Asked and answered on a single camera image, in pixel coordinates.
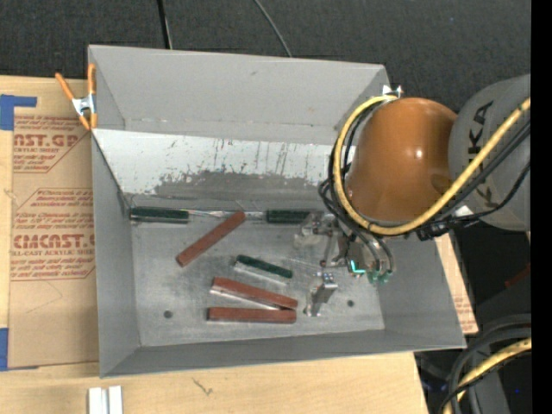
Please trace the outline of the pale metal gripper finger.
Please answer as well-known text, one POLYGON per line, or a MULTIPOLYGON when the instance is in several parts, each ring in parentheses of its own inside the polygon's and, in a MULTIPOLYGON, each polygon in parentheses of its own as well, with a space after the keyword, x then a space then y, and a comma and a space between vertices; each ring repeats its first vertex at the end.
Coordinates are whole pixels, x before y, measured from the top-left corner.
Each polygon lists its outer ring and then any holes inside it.
POLYGON ((303 249, 315 246, 324 238, 323 224, 321 221, 308 220, 300 225, 298 232, 294 235, 294 247, 303 249))
POLYGON ((307 317, 319 317, 322 306, 329 302, 337 290, 338 284, 333 273, 318 273, 310 285, 304 314, 307 317))

